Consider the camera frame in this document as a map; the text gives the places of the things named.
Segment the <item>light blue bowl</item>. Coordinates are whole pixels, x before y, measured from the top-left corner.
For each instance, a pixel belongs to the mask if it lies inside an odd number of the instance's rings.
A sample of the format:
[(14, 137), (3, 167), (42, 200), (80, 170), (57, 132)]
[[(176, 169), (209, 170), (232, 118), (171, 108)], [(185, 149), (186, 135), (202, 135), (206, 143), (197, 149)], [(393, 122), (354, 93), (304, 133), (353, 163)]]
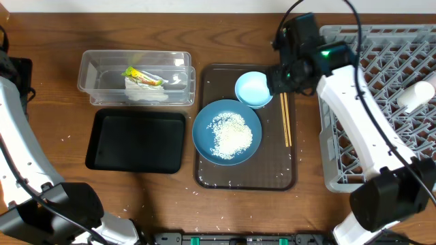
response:
[(259, 71), (249, 71), (241, 75), (234, 90), (237, 99), (253, 109), (264, 107), (273, 98), (267, 86), (266, 74)]

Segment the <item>green yellow snack wrapper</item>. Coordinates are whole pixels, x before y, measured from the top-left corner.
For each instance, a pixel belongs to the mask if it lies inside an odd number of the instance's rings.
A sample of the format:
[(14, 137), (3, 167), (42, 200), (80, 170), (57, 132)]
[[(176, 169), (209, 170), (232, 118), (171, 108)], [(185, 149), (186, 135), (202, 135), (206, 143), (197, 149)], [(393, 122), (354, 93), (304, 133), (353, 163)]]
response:
[(146, 75), (144, 72), (138, 71), (133, 67), (128, 67), (121, 75), (129, 78), (136, 84), (160, 86), (164, 83), (162, 79), (152, 78), (151, 75)]

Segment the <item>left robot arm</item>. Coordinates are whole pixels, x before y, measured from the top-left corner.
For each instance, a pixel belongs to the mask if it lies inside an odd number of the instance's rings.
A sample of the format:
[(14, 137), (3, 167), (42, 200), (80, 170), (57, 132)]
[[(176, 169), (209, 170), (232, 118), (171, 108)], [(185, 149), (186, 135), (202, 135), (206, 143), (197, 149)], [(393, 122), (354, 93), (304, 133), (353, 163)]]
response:
[(1, 37), (2, 234), (29, 244), (145, 244), (132, 220), (105, 212), (89, 184), (66, 182), (51, 165), (27, 118), (32, 62), (10, 58)]

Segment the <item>pile of white rice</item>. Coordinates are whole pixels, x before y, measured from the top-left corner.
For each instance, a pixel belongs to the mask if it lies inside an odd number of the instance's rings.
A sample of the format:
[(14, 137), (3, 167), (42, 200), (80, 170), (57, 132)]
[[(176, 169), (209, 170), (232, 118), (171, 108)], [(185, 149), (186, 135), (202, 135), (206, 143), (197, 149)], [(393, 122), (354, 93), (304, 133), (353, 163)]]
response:
[(213, 134), (213, 156), (230, 160), (246, 151), (253, 141), (253, 134), (245, 119), (234, 112), (223, 112), (206, 127)]

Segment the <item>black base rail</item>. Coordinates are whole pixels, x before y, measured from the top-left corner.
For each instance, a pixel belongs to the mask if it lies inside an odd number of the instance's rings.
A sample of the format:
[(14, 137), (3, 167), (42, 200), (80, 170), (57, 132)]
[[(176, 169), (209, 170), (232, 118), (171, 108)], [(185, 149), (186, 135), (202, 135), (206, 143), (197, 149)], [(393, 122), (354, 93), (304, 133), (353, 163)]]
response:
[(333, 245), (334, 242), (322, 234), (260, 235), (254, 234), (182, 234), (157, 233), (153, 245)]

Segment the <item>large dark blue plate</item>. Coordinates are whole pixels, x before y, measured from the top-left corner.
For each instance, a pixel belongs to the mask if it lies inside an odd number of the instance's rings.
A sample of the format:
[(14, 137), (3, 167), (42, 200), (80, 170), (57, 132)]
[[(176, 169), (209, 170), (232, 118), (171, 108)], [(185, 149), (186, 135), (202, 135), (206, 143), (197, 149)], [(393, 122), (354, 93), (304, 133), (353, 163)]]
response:
[[(213, 134), (206, 129), (212, 119), (223, 112), (240, 114), (253, 134), (251, 146), (230, 160), (220, 159), (212, 155), (210, 148), (213, 147)], [(194, 145), (202, 157), (217, 165), (231, 166), (238, 165), (253, 156), (262, 139), (262, 126), (257, 114), (251, 108), (239, 101), (222, 99), (208, 104), (200, 111), (194, 121), (192, 135)]]

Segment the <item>grey dishwasher rack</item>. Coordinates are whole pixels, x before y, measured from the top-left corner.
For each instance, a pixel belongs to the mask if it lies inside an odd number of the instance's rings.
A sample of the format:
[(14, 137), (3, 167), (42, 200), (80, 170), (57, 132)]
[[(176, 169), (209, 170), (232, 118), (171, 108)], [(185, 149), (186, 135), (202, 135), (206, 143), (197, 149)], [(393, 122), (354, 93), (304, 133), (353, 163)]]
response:
[[(364, 25), (360, 65), (391, 127), (419, 158), (435, 158), (435, 99), (406, 113), (396, 100), (412, 84), (435, 77), (435, 25)], [(356, 151), (333, 111), (320, 104), (324, 184), (350, 193), (364, 181)]]

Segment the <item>white tissue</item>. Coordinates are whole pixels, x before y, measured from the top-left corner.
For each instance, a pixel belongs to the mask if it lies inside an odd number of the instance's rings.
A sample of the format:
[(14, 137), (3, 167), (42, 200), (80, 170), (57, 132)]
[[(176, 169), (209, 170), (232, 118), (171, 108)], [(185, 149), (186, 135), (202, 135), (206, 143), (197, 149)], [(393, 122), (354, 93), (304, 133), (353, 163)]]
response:
[(162, 86), (137, 84), (129, 78), (125, 79), (125, 94), (132, 101), (165, 101), (168, 99)]

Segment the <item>wooden chopstick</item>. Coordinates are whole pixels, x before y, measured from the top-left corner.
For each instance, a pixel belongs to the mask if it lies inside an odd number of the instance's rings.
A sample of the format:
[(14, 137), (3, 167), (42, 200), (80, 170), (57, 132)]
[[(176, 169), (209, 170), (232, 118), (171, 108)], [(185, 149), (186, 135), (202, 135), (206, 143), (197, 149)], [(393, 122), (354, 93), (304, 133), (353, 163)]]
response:
[(285, 147), (290, 147), (290, 140), (287, 132), (287, 122), (286, 122), (287, 117), (285, 115), (285, 103), (284, 103), (283, 93), (280, 93), (280, 102), (281, 102), (281, 115), (283, 121), (283, 132), (285, 137)]
[(288, 140), (289, 145), (292, 146), (292, 134), (291, 134), (291, 125), (290, 125), (290, 113), (289, 113), (289, 102), (288, 102), (288, 96), (287, 93), (283, 93), (283, 100), (284, 100), (284, 106), (285, 106), (285, 119), (287, 123), (287, 134), (288, 134)]

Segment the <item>white cup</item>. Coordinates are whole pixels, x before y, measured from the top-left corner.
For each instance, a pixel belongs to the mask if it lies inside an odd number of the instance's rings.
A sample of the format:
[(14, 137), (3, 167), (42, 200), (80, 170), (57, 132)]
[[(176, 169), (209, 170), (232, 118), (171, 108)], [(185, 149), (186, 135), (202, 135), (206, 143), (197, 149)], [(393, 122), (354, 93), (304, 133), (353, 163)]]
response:
[(397, 98), (397, 104), (400, 108), (405, 108), (406, 113), (411, 113), (434, 96), (435, 87), (430, 82), (419, 81), (403, 91)]

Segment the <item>clear plastic bin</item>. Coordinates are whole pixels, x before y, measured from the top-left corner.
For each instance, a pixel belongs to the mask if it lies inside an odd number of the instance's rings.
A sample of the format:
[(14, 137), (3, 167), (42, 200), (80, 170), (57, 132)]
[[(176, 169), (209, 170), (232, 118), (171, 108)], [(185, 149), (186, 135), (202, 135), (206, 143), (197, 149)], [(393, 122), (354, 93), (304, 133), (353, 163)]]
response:
[[(132, 101), (125, 94), (125, 76), (133, 67), (162, 79), (165, 101)], [(88, 93), (93, 105), (189, 106), (194, 103), (196, 71), (185, 51), (87, 50), (80, 64), (78, 89)]]

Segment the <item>black plastic tray bin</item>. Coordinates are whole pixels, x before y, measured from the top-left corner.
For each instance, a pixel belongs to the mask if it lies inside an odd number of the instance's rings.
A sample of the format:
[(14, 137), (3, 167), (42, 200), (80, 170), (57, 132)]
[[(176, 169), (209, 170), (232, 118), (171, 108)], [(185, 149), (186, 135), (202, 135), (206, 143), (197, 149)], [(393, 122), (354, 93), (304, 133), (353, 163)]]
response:
[(85, 158), (93, 170), (175, 174), (181, 168), (185, 117), (176, 112), (101, 109)]

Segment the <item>dark brown serving tray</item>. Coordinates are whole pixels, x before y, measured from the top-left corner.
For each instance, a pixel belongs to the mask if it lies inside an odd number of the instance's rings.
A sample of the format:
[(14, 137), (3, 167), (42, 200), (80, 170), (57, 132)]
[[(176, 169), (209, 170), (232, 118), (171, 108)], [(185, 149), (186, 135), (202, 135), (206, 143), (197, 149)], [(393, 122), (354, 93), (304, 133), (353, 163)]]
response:
[(294, 96), (285, 99), (275, 95), (272, 101), (256, 110), (236, 109), (236, 80), (246, 72), (266, 70), (265, 65), (211, 64), (201, 73), (200, 107), (216, 101), (227, 101), (227, 108), (245, 118), (253, 131), (253, 143), (247, 150), (249, 158), (234, 157), (236, 164), (220, 165), (215, 157), (208, 159), (208, 146), (198, 146), (194, 178), (207, 189), (240, 189), (254, 191), (286, 191), (297, 181), (295, 137), (290, 146), (285, 143), (282, 110), (287, 109), (290, 129), (295, 130)]

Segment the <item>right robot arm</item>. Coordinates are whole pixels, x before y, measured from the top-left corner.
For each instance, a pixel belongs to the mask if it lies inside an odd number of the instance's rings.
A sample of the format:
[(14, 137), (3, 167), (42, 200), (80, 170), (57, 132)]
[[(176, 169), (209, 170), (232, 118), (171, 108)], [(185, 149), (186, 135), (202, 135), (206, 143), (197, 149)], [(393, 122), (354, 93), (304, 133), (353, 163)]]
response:
[(365, 182), (351, 193), (351, 212), (332, 232), (337, 244), (368, 244), (435, 201), (435, 162), (417, 158), (386, 120), (367, 87), (358, 50), (327, 43), (310, 13), (283, 18), (272, 47), (280, 62), (266, 72), (270, 93), (317, 95), (358, 155)]

